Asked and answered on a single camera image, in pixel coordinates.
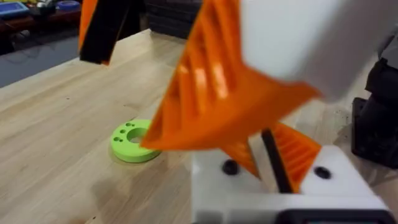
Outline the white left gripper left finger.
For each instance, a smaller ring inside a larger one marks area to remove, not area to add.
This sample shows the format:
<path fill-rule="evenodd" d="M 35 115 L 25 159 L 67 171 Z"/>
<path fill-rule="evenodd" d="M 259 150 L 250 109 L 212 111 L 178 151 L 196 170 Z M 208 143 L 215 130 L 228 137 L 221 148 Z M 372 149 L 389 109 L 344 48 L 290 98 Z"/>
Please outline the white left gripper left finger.
<path fill-rule="evenodd" d="M 242 167 L 226 174 L 223 166 L 229 161 L 220 150 L 192 154 L 192 222 L 273 223 L 265 186 Z"/>

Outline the finger of the white orange right gripper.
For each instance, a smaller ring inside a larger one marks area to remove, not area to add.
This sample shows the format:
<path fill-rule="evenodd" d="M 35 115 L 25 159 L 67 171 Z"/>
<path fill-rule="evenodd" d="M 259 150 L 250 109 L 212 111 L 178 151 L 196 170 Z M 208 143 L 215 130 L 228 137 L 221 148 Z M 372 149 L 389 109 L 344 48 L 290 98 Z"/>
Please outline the finger of the white orange right gripper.
<path fill-rule="evenodd" d="M 143 0 L 83 0 L 78 51 L 82 61 L 109 64 L 116 42 L 141 31 Z"/>
<path fill-rule="evenodd" d="M 339 100 L 396 21 L 396 0 L 204 1 L 142 145 L 223 147 Z"/>

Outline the white orange left gripper right finger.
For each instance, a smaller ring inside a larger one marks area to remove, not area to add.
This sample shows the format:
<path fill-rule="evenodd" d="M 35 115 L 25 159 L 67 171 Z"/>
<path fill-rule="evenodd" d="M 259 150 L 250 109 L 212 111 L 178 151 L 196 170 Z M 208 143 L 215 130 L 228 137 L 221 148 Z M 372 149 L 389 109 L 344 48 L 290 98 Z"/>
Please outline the white orange left gripper right finger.
<path fill-rule="evenodd" d="M 326 204 L 383 204 L 345 153 L 283 123 L 261 133 L 278 189 Z"/>

